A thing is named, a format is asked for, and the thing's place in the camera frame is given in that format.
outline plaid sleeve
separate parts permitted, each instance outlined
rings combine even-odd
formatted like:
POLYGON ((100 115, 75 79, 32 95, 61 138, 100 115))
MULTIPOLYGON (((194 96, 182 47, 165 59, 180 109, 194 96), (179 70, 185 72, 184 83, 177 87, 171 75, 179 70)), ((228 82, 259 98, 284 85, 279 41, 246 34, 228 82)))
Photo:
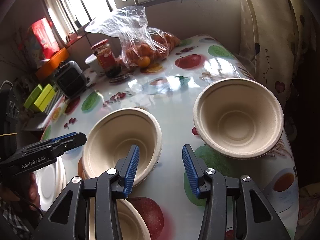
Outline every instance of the plaid sleeve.
POLYGON ((5 220, 11 226, 13 232, 21 240, 29 240, 31 238, 31 233, 29 229, 24 225, 22 220, 15 214, 12 206, 0 198, 0 215, 3 214, 5 220))

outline silver screw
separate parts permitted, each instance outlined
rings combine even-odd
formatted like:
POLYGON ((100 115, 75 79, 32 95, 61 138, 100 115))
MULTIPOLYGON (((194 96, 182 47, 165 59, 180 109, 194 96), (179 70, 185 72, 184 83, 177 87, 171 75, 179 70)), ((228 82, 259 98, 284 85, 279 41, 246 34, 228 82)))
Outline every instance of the silver screw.
POLYGON ((72 182, 73 183, 78 183, 78 182, 80 182, 81 181, 81 178, 79 177, 79 176, 76 176, 76 177, 73 177, 72 178, 72 182))
POLYGON ((251 178, 248 175, 242 175, 241 179, 245 182, 249 182, 251 180, 251 178))
POLYGON ((206 172, 207 172, 208 174, 215 174, 215 173, 216 173, 216 170, 213 169, 213 168, 207 168, 207 169, 206 169, 206 172))
POLYGON ((107 173, 108 173, 109 175, 116 174, 116 172, 117 172, 117 170, 116 170, 115 168, 111 168, 111 169, 107 170, 107 173))

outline fruit print tablecloth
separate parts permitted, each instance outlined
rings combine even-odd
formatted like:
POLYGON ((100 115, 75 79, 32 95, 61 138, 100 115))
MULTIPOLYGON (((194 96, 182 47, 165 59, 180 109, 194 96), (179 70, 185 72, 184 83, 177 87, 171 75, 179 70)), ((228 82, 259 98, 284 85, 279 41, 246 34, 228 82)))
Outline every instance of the fruit print tablecloth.
MULTIPOLYGON (((252 79, 219 42, 208 35, 183 40, 166 60, 147 69, 124 71, 113 79, 97 77, 90 69, 85 73, 90 77, 87 90, 71 101, 61 99, 57 103, 43 137, 69 132, 88 134, 98 120, 124 107, 140 107, 153 114, 163 134, 161 156, 129 198, 145 220, 152 240, 198 239, 205 203, 191 193, 181 157, 184 144, 190 144, 207 166, 226 176, 251 176, 294 237, 298 181, 286 134, 271 153, 253 160, 234 160, 205 146, 193 130, 193 104, 204 87, 223 78, 252 79)), ((82 149, 62 156, 67 182, 82 176, 82 149)), ((229 200, 226 239, 233 239, 229 200)))

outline orange container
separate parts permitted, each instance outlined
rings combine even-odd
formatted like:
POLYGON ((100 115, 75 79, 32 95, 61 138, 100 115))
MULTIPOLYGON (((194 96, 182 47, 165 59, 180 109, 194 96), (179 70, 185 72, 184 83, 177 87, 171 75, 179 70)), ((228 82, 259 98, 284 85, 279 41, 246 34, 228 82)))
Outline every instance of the orange container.
POLYGON ((48 62, 41 66, 37 72, 36 76, 39 81, 43 81, 59 66, 60 62, 65 61, 69 57, 69 53, 66 48, 59 50, 54 54, 48 62))

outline bag of oranges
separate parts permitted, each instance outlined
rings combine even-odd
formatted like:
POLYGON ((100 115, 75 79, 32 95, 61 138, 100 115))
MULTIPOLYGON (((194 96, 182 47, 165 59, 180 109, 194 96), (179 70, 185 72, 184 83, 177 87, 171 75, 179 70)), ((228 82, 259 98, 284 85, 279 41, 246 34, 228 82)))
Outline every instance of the bag of oranges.
POLYGON ((112 11, 107 17, 94 19, 85 31, 118 37, 122 47, 118 63, 144 68, 158 59, 167 58, 169 52, 180 44, 171 33, 147 26, 145 8, 129 6, 112 11))

